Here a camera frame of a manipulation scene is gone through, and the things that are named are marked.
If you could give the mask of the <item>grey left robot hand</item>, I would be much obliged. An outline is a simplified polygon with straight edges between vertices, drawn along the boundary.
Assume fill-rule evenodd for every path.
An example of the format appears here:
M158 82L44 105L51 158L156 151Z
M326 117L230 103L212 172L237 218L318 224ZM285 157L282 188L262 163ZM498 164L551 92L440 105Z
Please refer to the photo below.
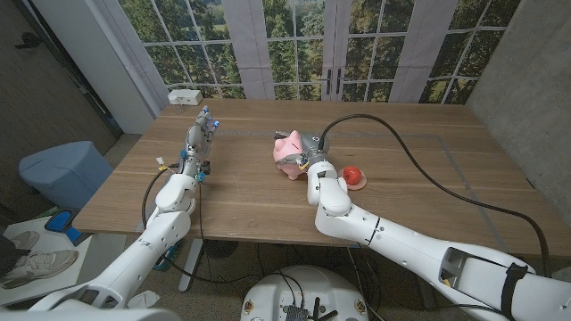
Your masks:
M208 157L211 152L211 141L218 127L219 121L212 118L208 106L205 105L186 133L184 148L180 153L178 174L202 182L211 173Z

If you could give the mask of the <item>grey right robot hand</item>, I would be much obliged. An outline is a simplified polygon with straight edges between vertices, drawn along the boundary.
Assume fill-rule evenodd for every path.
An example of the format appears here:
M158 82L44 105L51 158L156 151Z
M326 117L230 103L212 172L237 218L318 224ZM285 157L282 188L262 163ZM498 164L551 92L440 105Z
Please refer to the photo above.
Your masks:
M290 133L277 131L272 152L275 164L291 179L296 179L305 172L318 153L327 152L329 142L322 142L321 137L311 133Z

